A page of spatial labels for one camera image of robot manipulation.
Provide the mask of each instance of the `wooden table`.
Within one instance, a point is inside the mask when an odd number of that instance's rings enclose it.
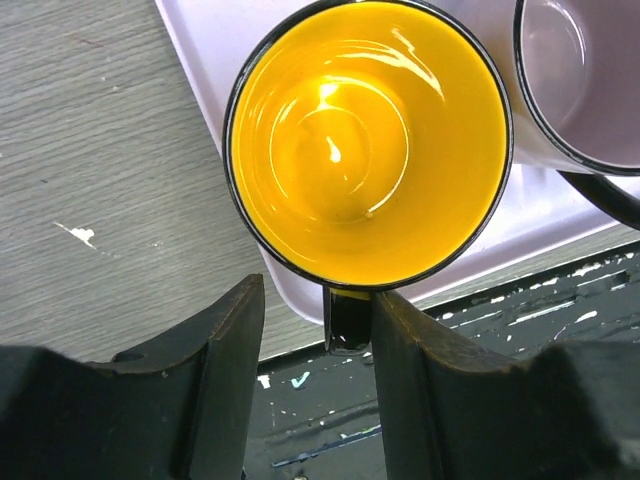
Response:
[[[152,0],[6,0],[0,45],[2,343],[107,360],[266,275]],[[428,304],[637,239],[612,228]],[[261,357],[320,341],[266,285]]]

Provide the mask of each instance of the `black mug handle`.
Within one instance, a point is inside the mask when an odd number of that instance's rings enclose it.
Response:
[[[324,344],[329,353],[357,355],[367,348],[371,340],[372,295],[322,287]]]
[[[603,175],[558,172],[580,194],[604,213],[640,230],[640,200]]]

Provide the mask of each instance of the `mug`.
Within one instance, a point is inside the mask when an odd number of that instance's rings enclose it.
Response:
[[[452,0],[513,108],[519,162],[550,167],[640,229],[640,202],[604,175],[640,175],[638,0]]]
[[[328,350],[369,342],[370,295],[457,258],[511,165],[506,90],[478,41],[414,0],[321,0],[256,47],[225,114],[235,206],[324,286]]]

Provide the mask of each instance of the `tray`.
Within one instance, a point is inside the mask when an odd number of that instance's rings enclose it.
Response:
[[[454,13],[460,0],[431,2]],[[178,57],[221,151],[231,86],[255,45],[308,0],[156,0]],[[521,155],[516,145],[515,160]],[[640,178],[615,183],[640,194]],[[416,303],[431,295],[615,225],[553,170],[514,165],[493,219],[478,240],[443,271],[400,290]],[[322,288],[287,270],[261,249],[284,301],[322,323]]]

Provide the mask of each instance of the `mug rim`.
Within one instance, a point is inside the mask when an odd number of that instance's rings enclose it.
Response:
[[[485,67],[491,74],[495,85],[498,89],[498,93],[500,95],[500,102],[502,104],[502,110],[504,114],[504,122],[506,127],[506,149],[505,149],[505,159],[503,163],[502,173],[500,176],[500,180],[498,183],[498,188],[496,189],[495,194],[493,195],[493,199],[491,200],[491,204],[489,208],[487,208],[484,217],[478,223],[475,230],[462,242],[451,254],[449,254],[446,258],[444,258],[441,262],[436,265],[428,268],[427,270],[420,272],[416,275],[412,275],[411,277],[406,277],[400,280],[396,280],[394,282],[388,282],[384,284],[377,285],[360,285],[360,284],[349,284],[349,283],[341,283],[333,280],[329,280],[327,278],[321,277],[319,275],[315,275],[292,261],[285,258],[280,252],[278,252],[269,241],[262,235],[262,233],[255,226],[249,213],[247,212],[244,202],[240,197],[240,192],[237,187],[235,174],[233,172],[232,165],[232,153],[231,153],[231,145],[232,145],[232,137],[233,137],[233,123],[235,120],[235,115],[237,111],[238,102],[242,92],[244,91],[244,87],[249,79],[250,74],[255,69],[258,62],[262,59],[262,57],[267,53],[267,51],[289,30],[291,30],[294,26],[306,20],[307,18],[321,13],[330,8],[340,7],[343,5],[348,5],[352,3],[363,3],[363,2],[378,2],[378,3],[393,3],[398,5],[403,5],[410,8],[415,8],[417,10],[422,11],[425,14],[432,15],[437,19],[443,21],[448,26],[454,29],[456,33],[458,33],[465,41],[473,47],[476,54],[482,59]],[[507,94],[507,89],[504,84],[502,77],[493,62],[491,56],[486,51],[486,49],[482,46],[480,41],[469,31],[462,23],[456,20],[454,17],[449,15],[447,12],[441,10],[438,7],[435,7],[431,4],[423,2],[421,0],[318,0],[315,1],[306,7],[297,10],[287,18],[285,18],[282,22],[276,25],[253,49],[253,51],[249,54],[247,60],[244,62],[240,72],[238,73],[236,80],[231,88],[231,93],[229,96],[229,101],[227,103],[226,111],[225,111],[225,120],[223,124],[223,132],[222,132],[222,160],[224,164],[225,177],[227,180],[227,185],[229,187],[229,191],[231,193],[231,198],[233,200],[234,206],[236,210],[240,214],[240,218],[242,219],[245,226],[249,229],[255,240],[258,244],[265,249],[269,255],[271,255],[276,261],[278,261],[281,265],[291,270],[292,272],[300,275],[301,277],[309,280],[311,282],[325,285],[330,288],[342,289],[342,290],[351,290],[351,291],[364,291],[364,292],[381,292],[385,290],[393,290],[396,288],[401,288],[412,283],[423,280],[436,272],[439,272],[449,264],[451,264],[454,260],[460,257],[469,246],[480,236],[482,231],[485,229],[491,217],[495,213],[498,204],[502,198],[504,190],[506,188],[507,179],[509,176],[509,172],[511,170],[511,164],[513,162],[513,151],[514,151],[514,127],[513,127],[513,118],[511,113],[511,106],[509,97]]]
[[[617,176],[637,176],[640,175],[640,166],[638,167],[623,167],[613,166],[607,163],[600,162],[591,155],[578,150],[569,142],[567,142],[562,136],[556,132],[551,124],[544,117],[538,104],[536,103],[533,92],[529,87],[527,81],[527,74],[524,68],[524,54],[522,44],[522,27],[524,19],[524,8],[527,0],[516,0],[515,15],[513,18],[513,51],[515,56],[516,76],[518,77],[518,84],[520,85],[520,91],[524,97],[524,102],[533,118],[533,121],[538,126],[544,136],[551,142],[551,144],[557,148],[561,153],[568,157],[573,162],[582,165],[583,167],[591,170],[595,173],[603,175],[617,175]]]

